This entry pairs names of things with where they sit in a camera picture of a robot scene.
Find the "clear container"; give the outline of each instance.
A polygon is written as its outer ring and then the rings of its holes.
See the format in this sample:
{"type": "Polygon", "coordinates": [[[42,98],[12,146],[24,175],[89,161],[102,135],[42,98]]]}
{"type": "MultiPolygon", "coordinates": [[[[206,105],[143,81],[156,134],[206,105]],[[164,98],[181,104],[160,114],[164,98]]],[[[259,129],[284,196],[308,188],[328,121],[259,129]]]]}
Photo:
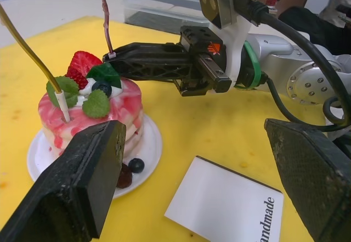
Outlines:
{"type": "Polygon", "coordinates": [[[180,34],[180,27],[206,26],[199,0],[124,0],[124,21],[164,32],[180,34]]]}

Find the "gold stick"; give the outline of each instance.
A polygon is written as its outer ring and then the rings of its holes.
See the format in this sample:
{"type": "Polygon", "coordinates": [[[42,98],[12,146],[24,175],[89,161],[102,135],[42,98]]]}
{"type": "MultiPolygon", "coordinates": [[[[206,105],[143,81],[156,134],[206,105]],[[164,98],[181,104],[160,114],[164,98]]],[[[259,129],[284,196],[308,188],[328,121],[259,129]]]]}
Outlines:
{"type": "Polygon", "coordinates": [[[0,4],[0,19],[5,24],[9,32],[12,34],[13,38],[17,41],[17,43],[22,47],[22,49],[29,55],[29,57],[39,66],[39,68],[43,71],[44,75],[48,78],[51,85],[54,87],[54,90],[57,94],[62,92],[59,84],[57,83],[55,77],[51,74],[49,69],[44,65],[44,63],[40,60],[40,58],[33,52],[33,50],[28,46],[28,44],[23,40],[20,34],[17,32],[15,26],[12,24],[10,18],[7,16],[5,10],[2,8],[0,4]]]}

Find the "white stick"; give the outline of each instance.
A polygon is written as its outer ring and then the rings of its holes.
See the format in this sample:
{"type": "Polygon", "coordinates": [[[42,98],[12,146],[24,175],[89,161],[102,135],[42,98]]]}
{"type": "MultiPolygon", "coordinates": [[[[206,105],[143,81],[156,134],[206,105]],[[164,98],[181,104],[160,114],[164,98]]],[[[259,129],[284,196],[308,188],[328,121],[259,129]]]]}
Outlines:
{"type": "Polygon", "coordinates": [[[70,114],[68,113],[68,106],[67,106],[67,102],[66,102],[66,99],[65,99],[64,91],[62,90],[62,92],[60,94],[57,94],[55,92],[55,96],[57,98],[57,101],[59,102],[60,109],[61,109],[61,111],[64,114],[66,122],[70,122],[71,119],[70,119],[70,114]]]}

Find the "cake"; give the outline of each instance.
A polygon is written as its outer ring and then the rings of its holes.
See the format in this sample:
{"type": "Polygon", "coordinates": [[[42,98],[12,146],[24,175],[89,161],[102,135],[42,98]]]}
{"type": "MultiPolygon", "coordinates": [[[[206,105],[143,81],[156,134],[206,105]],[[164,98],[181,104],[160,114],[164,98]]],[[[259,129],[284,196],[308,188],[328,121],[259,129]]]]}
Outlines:
{"type": "Polygon", "coordinates": [[[39,102],[38,112],[50,150],[57,157],[73,136],[85,128],[109,120],[127,127],[124,157],[128,156],[143,134],[143,106],[140,88],[131,80],[120,78],[109,63],[90,53],[78,51],[65,76],[56,78],[69,107],[70,122],[65,122],[53,87],[39,102]]]}

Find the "yellow cutting board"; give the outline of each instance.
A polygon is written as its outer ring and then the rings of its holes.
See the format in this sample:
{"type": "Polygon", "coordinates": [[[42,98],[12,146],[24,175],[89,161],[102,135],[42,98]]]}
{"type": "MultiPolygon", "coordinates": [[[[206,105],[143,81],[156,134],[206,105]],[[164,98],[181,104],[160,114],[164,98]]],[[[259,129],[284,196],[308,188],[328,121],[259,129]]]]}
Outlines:
{"type": "MultiPolygon", "coordinates": [[[[178,42],[179,36],[111,22],[112,45],[132,42],[178,42]]],[[[98,57],[107,53],[103,21],[85,17],[29,38],[28,44],[54,76],[66,74],[77,50],[98,57]]],[[[3,227],[33,185],[27,172],[27,151],[41,129],[37,106],[47,80],[17,45],[0,49],[0,227],[3,227]]],[[[163,216],[196,155],[257,179],[285,195],[281,242],[312,241],[276,169],[266,118],[284,119],[269,93],[231,90],[203,97],[180,96],[171,83],[138,82],[143,104],[157,124],[163,153],[155,172],[131,193],[111,204],[100,241],[205,241],[163,216]]],[[[300,119],[324,121],[318,106],[285,99],[300,119]]]]}

